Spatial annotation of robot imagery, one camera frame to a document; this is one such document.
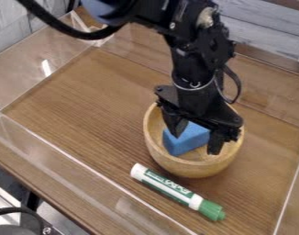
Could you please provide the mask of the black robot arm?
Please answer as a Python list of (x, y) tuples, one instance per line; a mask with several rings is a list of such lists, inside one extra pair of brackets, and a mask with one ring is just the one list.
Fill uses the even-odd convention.
[(36, 0), (15, 0), (50, 27), (77, 39), (109, 38), (135, 23), (157, 31), (170, 47), (173, 84), (155, 88), (166, 126), (181, 137), (190, 123), (210, 129), (207, 153), (218, 155), (237, 141), (245, 125), (225, 96), (225, 78), (242, 84), (229, 67), (235, 42), (213, 0), (82, 0), (93, 18), (106, 25), (94, 32), (63, 23)]

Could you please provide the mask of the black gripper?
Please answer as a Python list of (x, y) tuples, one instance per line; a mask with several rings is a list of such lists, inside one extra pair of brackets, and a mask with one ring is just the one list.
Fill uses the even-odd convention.
[[(237, 86), (237, 95), (229, 98), (223, 93), (223, 74)], [(197, 83), (174, 76), (173, 85), (155, 88), (158, 106), (170, 133), (179, 138), (190, 122), (210, 129), (207, 154), (219, 155), (226, 141), (238, 141), (243, 118), (233, 110), (242, 93), (242, 81), (235, 73), (215, 72)]]

